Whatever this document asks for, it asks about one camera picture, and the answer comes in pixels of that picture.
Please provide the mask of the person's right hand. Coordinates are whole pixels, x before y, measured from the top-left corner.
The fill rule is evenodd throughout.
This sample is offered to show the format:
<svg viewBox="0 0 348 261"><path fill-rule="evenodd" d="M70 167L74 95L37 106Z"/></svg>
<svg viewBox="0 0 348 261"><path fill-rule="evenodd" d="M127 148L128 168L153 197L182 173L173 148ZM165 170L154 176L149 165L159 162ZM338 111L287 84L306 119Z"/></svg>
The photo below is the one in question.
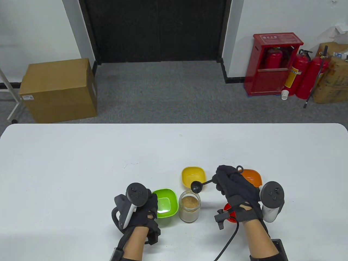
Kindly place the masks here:
<svg viewBox="0 0 348 261"><path fill-rule="evenodd" d="M226 197L236 215L236 221L263 220L259 189L247 181L236 168L227 165L218 166L212 182Z"/></svg>

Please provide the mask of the person's left hand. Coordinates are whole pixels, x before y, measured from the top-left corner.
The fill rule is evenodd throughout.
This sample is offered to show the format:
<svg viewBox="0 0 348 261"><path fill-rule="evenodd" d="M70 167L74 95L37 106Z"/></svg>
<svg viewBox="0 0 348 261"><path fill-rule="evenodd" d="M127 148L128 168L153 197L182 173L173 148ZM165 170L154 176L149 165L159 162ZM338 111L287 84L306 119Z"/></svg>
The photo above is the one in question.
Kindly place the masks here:
<svg viewBox="0 0 348 261"><path fill-rule="evenodd" d="M148 237L161 234L156 222L158 197L150 189L131 190L126 195L117 195L114 201L116 206L111 212L112 221L123 234L141 226L149 229Z"/></svg>

